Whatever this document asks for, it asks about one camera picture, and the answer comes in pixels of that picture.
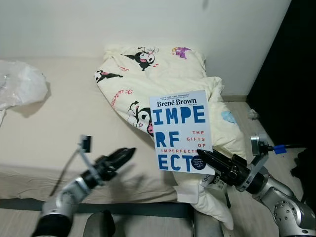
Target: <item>white bed sheet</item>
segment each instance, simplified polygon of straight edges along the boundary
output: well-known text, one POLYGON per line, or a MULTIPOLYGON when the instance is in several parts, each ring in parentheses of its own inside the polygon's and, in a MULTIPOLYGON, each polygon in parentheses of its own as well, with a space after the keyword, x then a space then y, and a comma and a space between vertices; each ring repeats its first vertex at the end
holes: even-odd
MULTIPOLYGON (((171 172, 158 169, 153 141, 113 112, 93 79, 102 59, 19 58, 40 69, 49 83, 46 101, 7 110, 0 127, 0 198, 46 200, 77 147, 93 137, 91 161, 121 147, 137 151, 106 186, 84 202, 173 201, 171 172)), ((64 182, 85 171, 76 159, 64 182)))

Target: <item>book cover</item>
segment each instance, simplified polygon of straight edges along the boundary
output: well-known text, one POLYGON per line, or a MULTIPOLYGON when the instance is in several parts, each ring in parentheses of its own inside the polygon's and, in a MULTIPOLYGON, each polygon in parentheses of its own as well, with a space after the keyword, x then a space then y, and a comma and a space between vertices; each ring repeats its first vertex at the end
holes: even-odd
POLYGON ((159 169, 214 174, 197 154, 212 151, 205 90, 151 96, 150 108, 159 169))

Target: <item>bed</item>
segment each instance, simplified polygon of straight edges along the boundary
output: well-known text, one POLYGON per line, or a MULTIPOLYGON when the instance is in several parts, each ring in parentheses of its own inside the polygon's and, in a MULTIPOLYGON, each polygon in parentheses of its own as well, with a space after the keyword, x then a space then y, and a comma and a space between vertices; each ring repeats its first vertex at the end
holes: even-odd
MULTIPOLYGON (((145 101, 148 94, 140 93, 144 89, 148 93, 153 88, 160 88, 160 93, 186 91, 192 88, 188 82, 194 85, 192 89, 205 89, 210 104, 213 145, 227 155, 236 153, 245 157, 243 135, 225 104, 220 102, 221 80, 206 77, 203 57, 191 49, 118 47, 106 51, 103 64, 102 59, 93 58, 19 60, 43 72, 49 93, 43 102, 6 112, 0 127, 0 198, 46 200, 77 147, 79 136, 86 134, 93 137, 91 161, 121 147, 136 147, 137 151, 119 175, 95 189, 85 203, 176 201, 173 186, 198 184, 202 176, 158 169, 149 123, 143 129, 130 120, 133 115, 130 101, 145 101), (194 66, 185 66, 184 63, 190 61, 194 66), (172 85, 159 87, 158 78, 169 79, 172 85), (175 86, 179 85, 176 81, 184 78, 186 83, 176 90, 175 86), (155 85, 138 84, 140 79, 155 81, 155 85), (122 88, 117 89, 122 82, 125 83, 123 92, 122 88), (119 99, 131 93, 132 99, 119 99)), ((86 167, 78 158, 63 182, 84 170, 86 167)), ((199 202, 193 207, 229 223, 231 229, 228 210, 208 193, 199 186, 199 202)))

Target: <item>white plastic bag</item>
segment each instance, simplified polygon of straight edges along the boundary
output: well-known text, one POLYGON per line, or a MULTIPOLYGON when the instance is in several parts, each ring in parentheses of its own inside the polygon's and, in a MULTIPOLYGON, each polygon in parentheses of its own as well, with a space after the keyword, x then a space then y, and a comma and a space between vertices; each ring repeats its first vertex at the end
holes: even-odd
POLYGON ((0 110, 42 101, 47 91, 45 76, 38 69, 0 60, 0 110))

